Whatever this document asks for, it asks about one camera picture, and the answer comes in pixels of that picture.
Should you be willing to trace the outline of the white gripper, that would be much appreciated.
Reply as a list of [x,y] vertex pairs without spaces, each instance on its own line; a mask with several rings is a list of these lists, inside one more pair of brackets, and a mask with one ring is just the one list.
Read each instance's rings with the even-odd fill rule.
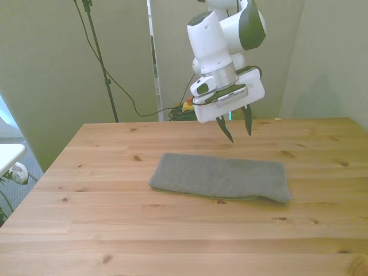
[[218,88],[214,76],[203,76],[193,83],[193,105],[200,123],[216,119],[226,137],[234,143],[226,127],[223,115],[242,108],[245,126],[249,136],[252,134],[252,110],[249,104],[265,96],[265,90],[257,68],[241,73],[235,82]]

